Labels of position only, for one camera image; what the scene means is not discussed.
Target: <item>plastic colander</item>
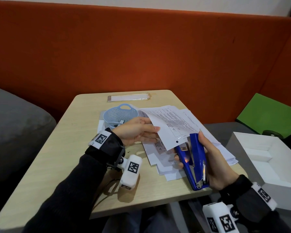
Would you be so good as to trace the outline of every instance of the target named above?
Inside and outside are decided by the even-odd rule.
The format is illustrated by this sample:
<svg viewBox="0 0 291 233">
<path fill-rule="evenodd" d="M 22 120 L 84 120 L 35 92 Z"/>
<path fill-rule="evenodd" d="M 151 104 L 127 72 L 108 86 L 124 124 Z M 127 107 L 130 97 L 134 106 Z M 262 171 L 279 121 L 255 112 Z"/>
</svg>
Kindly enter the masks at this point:
<svg viewBox="0 0 291 233">
<path fill-rule="evenodd" d="M 128 106 L 130 109 L 121 109 L 122 106 Z M 121 120 L 124 120 L 124 123 L 131 120 L 134 117 L 138 117 L 138 111 L 131 107 L 129 104 L 121 104 L 119 106 L 108 109 L 104 113 L 104 121 L 106 127 L 114 129 L 114 125 L 120 125 Z"/>
</svg>

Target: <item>light wood tabletop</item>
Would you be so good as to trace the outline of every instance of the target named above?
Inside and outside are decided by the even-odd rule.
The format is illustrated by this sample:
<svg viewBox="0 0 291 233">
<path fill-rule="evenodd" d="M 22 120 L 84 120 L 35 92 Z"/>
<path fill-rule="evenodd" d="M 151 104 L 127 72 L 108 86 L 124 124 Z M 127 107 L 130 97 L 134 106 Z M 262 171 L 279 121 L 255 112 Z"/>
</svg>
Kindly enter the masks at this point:
<svg viewBox="0 0 291 233">
<path fill-rule="evenodd" d="M 23 227 L 38 211 L 41 204 L 53 193 L 78 164 L 87 149 L 88 142 L 96 135 L 102 110 L 125 103 L 107 102 L 109 95 L 149 93 L 148 100 L 129 101 L 139 108 L 185 105 L 169 90 L 81 94 L 74 98 L 45 145 L 33 161 L 19 185 L 0 212 L 0 229 Z M 166 181 L 159 176 L 155 166 L 150 166 L 141 143 L 126 149 L 126 156 L 136 154 L 143 158 L 140 176 L 134 190 L 119 188 L 118 182 L 104 189 L 93 209 L 91 218 L 112 215 L 135 209 L 157 206 L 169 202 L 208 195 L 211 189 L 192 191 L 187 178 Z M 232 168 L 238 174 L 246 174 L 239 165 Z M 101 188 L 109 180 L 119 176 L 116 171 L 107 172 Z"/>
</svg>

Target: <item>blue stapler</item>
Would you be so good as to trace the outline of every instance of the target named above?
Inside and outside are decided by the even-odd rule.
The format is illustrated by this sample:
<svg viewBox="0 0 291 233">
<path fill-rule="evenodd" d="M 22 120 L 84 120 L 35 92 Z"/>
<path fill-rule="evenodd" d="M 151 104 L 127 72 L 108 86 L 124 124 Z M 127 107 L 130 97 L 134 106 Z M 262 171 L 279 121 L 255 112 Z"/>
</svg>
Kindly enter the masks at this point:
<svg viewBox="0 0 291 233">
<path fill-rule="evenodd" d="M 176 146 L 176 152 L 193 190 L 209 187 L 206 177 L 206 155 L 203 145 L 198 141 L 198 133 L 192 133 L 188 142 Z"/>
</svg>

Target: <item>orange upholstered wall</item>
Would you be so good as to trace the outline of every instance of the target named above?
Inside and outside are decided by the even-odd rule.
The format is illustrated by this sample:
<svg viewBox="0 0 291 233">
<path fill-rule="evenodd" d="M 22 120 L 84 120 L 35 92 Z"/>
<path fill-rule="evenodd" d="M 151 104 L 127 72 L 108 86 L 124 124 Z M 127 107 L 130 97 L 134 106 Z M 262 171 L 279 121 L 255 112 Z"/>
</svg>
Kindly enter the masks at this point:
<svg viewBox="0 0 291 233">
<path fill-rule="evenodd" d="M 291 106 L 291 36 L 260 93 Z"/>
<path fill-rule="evenodd" d="M 283 17 L 0 1 L 0 88 L 57 119 L 78 94 L 169 89 L 233 121 L 290 33 Z"/>
</svg>

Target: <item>black sleeve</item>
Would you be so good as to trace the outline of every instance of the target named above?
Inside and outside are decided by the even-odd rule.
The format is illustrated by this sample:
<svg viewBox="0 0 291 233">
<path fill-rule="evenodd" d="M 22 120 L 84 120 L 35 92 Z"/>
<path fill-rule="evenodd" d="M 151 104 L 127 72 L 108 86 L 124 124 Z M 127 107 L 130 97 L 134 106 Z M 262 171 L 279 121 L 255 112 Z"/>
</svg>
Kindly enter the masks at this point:
<svg viewBox="0 0 291 233">
<path fill-rule="evenodd" d="M 83 232 L 93 208 L 93 197 L 107 171 L 107 160 L 101 150 L 88 147 L 79 164 L 58 184 L 23 232 Z"/>
<path fill-rule="evenodd" d="M 240 175 L 233 184 L 220 191 L 223 202 L 233 204 L 239 223 L 245 225 L 249 232 L 291 233 L 278 212 L 271 211 L 251 186 L 252 182 Z"/>
</svg>

